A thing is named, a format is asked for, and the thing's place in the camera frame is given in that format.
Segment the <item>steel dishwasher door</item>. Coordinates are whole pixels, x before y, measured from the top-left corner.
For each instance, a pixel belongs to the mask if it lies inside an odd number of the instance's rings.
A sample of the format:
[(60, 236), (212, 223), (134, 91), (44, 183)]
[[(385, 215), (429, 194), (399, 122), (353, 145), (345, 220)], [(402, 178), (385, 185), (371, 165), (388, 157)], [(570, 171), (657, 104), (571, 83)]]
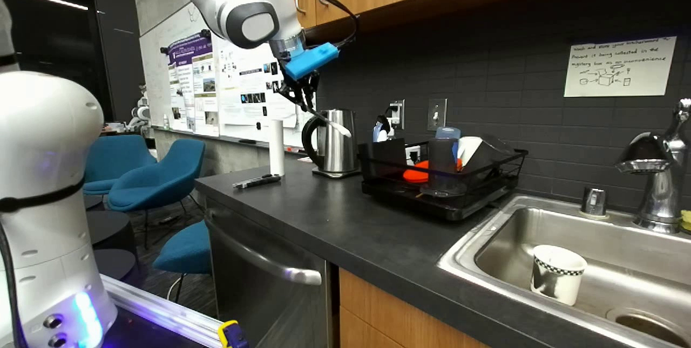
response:
[[(214, 215), (256, 223), (210, 197), (205, 203), (205, 218)], [(300, 247), (308, 253), (314, 269), (321, 272), (323, 283), (313, 286), (287, 282), (245, 262), (207, 229), (220, 320), (236, 319), (251, 348), (335, 348), (331, 266), (326, 260)]]

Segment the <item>black dish rack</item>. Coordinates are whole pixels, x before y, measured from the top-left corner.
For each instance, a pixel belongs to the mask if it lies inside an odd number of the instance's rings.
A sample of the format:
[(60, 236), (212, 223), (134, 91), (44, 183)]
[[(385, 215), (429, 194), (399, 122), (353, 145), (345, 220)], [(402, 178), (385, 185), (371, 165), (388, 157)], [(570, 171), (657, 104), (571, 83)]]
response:
[[(416, 144), (420, 150), (417, 163), (429, 160), (427, 142)], [(410, 147), (403, 139), (360, 144), (358, 156), (362, 166), (363, 193), (398, 208), (449, 222), (463, 220), (512, 191), (518, 185), (521, 168), (528, 156), (525, 149), (514, 148), (516, 155), (469, 174), (463, 173), (462, 165), (457, 161), (458, 176), (466, 189), (458, 198), (444, 200), (422, 195), (420, 188), (425, 183), (403, 180), (405, 169), (415, 169), (416, 163), (408, 163)]]

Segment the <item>round dark side tables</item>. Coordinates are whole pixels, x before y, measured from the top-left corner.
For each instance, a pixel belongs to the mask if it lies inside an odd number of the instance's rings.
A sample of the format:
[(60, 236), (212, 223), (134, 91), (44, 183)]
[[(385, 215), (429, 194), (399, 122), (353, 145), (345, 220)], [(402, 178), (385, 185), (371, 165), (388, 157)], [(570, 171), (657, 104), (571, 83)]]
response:
[(98, 271), (111, 279), (137, 286), (141, 268), (130, 217), (107, 210), (99, 196), (84, 196), (84, 203)]

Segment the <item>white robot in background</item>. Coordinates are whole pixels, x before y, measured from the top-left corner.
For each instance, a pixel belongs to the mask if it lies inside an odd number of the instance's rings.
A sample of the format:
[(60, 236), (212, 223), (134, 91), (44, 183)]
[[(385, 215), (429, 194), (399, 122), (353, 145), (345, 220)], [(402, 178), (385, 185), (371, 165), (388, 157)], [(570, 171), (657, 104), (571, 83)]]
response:
[(131, 121), (126, 125), (126, 131), (139, 132), (148, 128), (151, 121), (151, 114), (149, 109), (148, 95), (146, 84), (139, 85), (141, 97), (138, 100), (136, 107), (131, 111)]

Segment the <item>white paper towel roll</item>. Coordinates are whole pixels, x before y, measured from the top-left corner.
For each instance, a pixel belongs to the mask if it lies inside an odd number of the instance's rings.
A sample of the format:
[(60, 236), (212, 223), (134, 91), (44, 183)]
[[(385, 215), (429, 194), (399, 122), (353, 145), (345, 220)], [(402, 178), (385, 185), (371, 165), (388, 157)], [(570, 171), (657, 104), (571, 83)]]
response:
[(284, 176), (284, 155), (286, 147), (283, 141), (283, 121), (271, 120), (269, 122), (269, 168), (270, 173), (276, 176)]

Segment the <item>white plastic utensil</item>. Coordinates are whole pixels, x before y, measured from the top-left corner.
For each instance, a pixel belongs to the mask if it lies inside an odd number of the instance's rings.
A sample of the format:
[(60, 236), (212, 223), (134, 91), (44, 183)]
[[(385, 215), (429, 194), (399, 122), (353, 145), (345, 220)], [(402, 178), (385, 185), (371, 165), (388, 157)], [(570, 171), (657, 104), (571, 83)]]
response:
[(333, 127), (337, 131), (339, 131), (341, 134), (344, 136), (351, 138), (352, 133), (350, 130), (348, 130), (346, 127), (344, 127), (341, 124), (338, 124), (335, 121), (332, 121), (331, 119), (328, 118), (329, 112), (328, 111), (315, 111), (315, 110), (310, 110), (309, 111), (314, 117), (317, 117), (319, 120), (324, 121), (328, 126)]

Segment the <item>kettle base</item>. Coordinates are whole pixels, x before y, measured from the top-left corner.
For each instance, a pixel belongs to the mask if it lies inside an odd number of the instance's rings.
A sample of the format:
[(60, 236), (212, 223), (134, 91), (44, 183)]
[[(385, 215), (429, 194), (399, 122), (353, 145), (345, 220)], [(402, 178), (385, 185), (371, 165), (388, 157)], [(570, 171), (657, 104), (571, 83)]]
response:
[(324, 171), (323, 169), (320, 169), (320, 168), (313, 168), (313, 174), (317, 174), (319, 176), (323, 176), (324, 178), (329, 178), (329, 179), (345, 179), (345, 178), (350, 178), (351, 176), (360, 175), (361, 170), (355, 169), (355, 170), (346, 171), (346, 172), (328, 172), (328, 171)]

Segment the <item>blue and white dish brush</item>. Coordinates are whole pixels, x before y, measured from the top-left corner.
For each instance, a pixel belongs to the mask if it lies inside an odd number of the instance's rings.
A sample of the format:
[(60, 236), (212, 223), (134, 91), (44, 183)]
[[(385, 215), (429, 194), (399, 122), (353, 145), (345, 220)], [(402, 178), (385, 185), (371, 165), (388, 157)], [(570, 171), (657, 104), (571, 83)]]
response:
[(372, 130), (372, 141), (373, 143), (381, 143), (389, 139), (389, 133), (391, 132), (391, 125), (388, 118), (385, 115), (378, 115), (375, 126)]

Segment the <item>dark tumbler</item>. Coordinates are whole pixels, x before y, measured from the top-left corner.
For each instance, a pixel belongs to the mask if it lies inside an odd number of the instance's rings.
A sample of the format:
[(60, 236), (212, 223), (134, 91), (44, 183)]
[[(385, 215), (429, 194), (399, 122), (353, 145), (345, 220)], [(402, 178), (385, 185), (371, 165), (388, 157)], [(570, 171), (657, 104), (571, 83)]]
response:
[(466, 187), (458, 176), (458, 151), (458, 138), (435, 138), (427, 142), (429, 179), (420, 188), (422, 195), (447, 200), (464, 193)]

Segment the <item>steel tap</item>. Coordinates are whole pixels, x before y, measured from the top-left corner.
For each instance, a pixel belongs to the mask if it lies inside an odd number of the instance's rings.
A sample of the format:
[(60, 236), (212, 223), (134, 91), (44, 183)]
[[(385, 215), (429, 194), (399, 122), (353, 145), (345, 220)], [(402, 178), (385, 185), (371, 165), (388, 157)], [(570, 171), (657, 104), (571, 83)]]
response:
[(686, 125), (691, 125), (691, 99), (680, 99), (664, 134), (638, 134), (615, 163), (621, 173), (647, 176), (634, 219), (641, 228), (663, 234), (676, 234), (681, 228), (681, 196), (691, 155)]

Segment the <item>yellow and blue clamp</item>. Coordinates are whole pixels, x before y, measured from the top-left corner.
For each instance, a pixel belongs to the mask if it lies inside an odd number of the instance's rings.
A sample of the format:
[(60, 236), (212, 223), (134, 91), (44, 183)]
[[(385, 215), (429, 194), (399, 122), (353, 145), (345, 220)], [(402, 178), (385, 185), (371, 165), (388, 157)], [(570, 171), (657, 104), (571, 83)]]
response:
[(218, 338), (222, 348), (251, 348), (236, 319), (230, 319), (219, 326)]

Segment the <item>wall switch plate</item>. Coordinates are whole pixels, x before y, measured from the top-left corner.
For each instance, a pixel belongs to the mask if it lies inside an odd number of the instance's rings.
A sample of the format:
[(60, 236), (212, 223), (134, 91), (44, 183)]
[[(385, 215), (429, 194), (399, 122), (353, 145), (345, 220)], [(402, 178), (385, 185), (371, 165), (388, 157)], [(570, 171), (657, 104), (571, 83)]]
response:
[(446, 126), (447, 99), (429, 99), (428, 115), (426, 117), (426, 129), (437, 131)]

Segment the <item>wooden lower cabinet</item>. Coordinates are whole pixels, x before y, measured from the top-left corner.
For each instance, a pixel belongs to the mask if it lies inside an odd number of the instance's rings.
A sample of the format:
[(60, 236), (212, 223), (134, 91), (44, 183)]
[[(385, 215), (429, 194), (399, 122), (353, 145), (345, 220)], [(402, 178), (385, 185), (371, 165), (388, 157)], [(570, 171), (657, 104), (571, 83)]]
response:
[(341, 348), (489, 348), (345, 269), (338, 276)]

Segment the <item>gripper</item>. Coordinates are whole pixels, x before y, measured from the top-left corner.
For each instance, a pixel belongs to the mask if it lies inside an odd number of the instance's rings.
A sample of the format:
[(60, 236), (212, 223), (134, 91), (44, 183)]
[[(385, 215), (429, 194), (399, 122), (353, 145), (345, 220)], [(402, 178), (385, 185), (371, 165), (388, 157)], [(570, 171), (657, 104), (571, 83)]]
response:
[(303, 112), (317, 115), (314, 107), (314, 99), (320, 82), (320, 73), (317, 70), (309, 72), (306, 76), (294, 79), (284, 75), (283, 84), (279, 88), (279, 94), (297, 105)]

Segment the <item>steel soap dispenser stub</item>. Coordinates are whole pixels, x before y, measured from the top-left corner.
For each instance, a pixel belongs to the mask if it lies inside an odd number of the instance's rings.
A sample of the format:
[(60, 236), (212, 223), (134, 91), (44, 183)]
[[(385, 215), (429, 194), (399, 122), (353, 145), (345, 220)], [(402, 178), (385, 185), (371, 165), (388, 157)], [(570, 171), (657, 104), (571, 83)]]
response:
[(607, 215), (607, 192), (602, 188), (585, 187), (580, 212), (587, 217), (602, 219)]

